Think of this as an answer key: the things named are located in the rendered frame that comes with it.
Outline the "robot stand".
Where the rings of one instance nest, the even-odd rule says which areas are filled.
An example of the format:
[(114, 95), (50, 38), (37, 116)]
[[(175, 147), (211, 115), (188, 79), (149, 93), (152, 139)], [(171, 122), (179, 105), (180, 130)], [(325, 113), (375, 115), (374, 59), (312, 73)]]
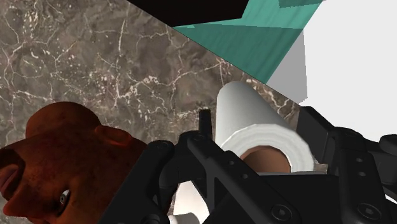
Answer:
[(127, 0), (170, 27), (241, 18), (249, 0)]

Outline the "brown teddy bear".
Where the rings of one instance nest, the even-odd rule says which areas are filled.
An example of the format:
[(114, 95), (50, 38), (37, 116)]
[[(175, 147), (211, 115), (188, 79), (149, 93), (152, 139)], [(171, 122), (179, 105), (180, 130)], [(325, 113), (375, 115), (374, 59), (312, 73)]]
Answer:
[(97, 224), (146, 144), (75, 102), (34, 113), (25, 138), (0, 149), (7, 216), (33, 224)]

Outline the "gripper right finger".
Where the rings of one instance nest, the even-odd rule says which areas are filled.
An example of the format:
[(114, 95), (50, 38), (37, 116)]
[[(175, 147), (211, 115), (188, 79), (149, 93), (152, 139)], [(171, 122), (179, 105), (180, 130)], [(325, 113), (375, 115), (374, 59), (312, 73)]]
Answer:
[(352, 129), (335, 127), (313, 107), (300, 108), (297, 133), (315, 159), (338, 176), (343, 224), (397, 224), (397, 205), (386, 199), (367, 140)]

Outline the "white rounded object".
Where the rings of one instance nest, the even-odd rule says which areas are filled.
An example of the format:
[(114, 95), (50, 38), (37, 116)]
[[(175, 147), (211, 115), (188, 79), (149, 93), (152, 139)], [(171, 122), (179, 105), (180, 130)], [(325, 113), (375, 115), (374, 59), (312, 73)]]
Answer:
[(191, 181), (181, 183), (176, 192), (170, 224), (203, 224), (209, 216), (204, 199)]

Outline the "white toilet paper roll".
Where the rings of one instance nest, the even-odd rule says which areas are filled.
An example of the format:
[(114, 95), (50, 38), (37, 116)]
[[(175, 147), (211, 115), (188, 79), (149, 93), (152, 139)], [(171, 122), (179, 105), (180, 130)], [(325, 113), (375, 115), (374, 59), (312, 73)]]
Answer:
[(309, 145), (254, 90), (241, 81), (218, 93), (215, 143), (241, 157), (255, 146), (271, 146), (286, 156), (291, 172), (313, 171)]

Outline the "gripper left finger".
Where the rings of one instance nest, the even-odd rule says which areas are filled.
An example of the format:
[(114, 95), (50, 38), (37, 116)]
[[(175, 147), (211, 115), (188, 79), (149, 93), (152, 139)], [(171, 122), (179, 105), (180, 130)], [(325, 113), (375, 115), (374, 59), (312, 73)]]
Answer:
[(179, 183), (192, 181), (210, 215), (222, 224), (244, 211), (243, 224), (302, 224), (300, 213), (236, 154), (212, 140), (211, 112), (199, 113), (199, 129), (178, 144), (153, 141), (143, 151), (98, 224), (171, 224), (165, 210)]

